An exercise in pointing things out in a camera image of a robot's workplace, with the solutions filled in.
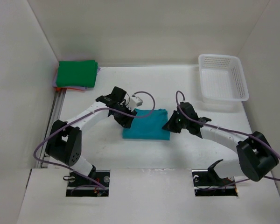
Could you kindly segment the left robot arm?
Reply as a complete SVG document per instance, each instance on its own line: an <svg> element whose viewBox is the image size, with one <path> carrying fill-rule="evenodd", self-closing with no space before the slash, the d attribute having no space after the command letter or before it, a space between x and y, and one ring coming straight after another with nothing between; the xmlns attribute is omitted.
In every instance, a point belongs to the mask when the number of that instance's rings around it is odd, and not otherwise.
<svg viewBox="0 0 280 224"><path fill-rule="evenodd" d="M98 122L113 116L123 128L130 128L137 115L135 108L143 100L132 95L125 99L126 91L114 87L111 94L96 98L95 102L79 115L67 120L54 122L51 133L62 131L48 140L45 152L50 157L80 173L79 180L85 186L95 182L96 168L82 156L82 134Z"/></svg>

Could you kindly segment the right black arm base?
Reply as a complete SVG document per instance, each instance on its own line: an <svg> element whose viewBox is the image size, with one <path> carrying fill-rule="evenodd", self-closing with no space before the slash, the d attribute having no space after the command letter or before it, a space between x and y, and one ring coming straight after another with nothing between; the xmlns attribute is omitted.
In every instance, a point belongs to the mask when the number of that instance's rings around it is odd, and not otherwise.
<svg viewBox="0 0 280 224"><path fill-rule="evenodd" d="M238 196L234 177L220 178L214 170L222 161L214 162L207 169L192 170L195 196Z"/></svg>

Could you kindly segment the lavender t shirt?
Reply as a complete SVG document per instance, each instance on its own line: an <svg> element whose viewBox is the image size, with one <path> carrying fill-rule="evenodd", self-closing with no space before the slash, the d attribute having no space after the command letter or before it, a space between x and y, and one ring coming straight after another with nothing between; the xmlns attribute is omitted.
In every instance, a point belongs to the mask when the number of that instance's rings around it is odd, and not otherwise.
<svg viewBox="0 0 280 224"><path fill-rule="evenodd" d="M96 83L99 67L96 66L59 66L53 80L57 89L74 89L85 91Z"/></svg>

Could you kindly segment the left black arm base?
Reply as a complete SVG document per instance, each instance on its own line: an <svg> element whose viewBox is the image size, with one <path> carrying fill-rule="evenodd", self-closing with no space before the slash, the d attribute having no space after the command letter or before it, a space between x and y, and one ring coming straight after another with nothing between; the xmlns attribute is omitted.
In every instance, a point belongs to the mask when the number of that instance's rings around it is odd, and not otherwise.
<svg viewBox="0 0 280 224"><path fill-rule="evenodd" d="M67 182L66 197L108 197L110 185L110 170L98 170L94 180L102 184L105 189L99 187L93 181L87 180L74 172L63 177Z"/></svg>

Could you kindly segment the orange t shirt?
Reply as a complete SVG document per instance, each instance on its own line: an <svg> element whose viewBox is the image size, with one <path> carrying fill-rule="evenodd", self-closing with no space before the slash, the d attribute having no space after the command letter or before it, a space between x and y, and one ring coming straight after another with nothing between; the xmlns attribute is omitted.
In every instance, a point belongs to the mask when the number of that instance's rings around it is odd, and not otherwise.
<svg viewBox="0 0 280 224"><path fill-rule="evenodd" d="M55 87L56 91L61 91L61 90L73 90L73 91L85 91L85 88L76 88L76 87Z"/></svg>

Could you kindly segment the teal t shirt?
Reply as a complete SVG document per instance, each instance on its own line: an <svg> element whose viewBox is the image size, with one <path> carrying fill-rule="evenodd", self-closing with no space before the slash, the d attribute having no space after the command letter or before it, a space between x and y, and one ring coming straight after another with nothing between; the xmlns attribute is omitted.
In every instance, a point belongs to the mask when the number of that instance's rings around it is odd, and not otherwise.
<svg viewBox="0 0 280 224"><path fill-rule="evenodd" d="M168 122L166 109L154 110L145 118L135 118L130 128L123 129L122 138L128 140L170 140L170 132L163 130Z"/></svg>

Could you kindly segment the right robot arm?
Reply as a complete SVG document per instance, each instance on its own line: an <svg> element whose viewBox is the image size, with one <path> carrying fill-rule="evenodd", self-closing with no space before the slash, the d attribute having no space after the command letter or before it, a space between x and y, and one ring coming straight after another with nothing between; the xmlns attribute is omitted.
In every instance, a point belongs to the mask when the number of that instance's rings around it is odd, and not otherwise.
<svg viewBox="0 0 280 224"><path fill-rule="evenodd" d="M279 163L278 158L263 146L266 139L262 133L254 132L251 137L243 137L220 130L211 119L199 117L188 102L181 102L162 128L172 133L186 129L192 135L211 140L237 154L236 159L220 159L207 168L207 179L214 185L234 176L246 176L258 182Z"/></svg>

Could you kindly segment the green t shirt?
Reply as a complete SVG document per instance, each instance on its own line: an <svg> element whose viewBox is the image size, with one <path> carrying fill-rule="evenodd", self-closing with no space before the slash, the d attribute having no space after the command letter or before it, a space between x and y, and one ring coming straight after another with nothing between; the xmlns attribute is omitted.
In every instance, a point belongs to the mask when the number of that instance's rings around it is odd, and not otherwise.
<svg viewBox="0 0 280 224"><path fill-rule="evenodd" d="M96 83L98 69L98 63L95 60L59 61L56 86L93 88Z"/></svg>

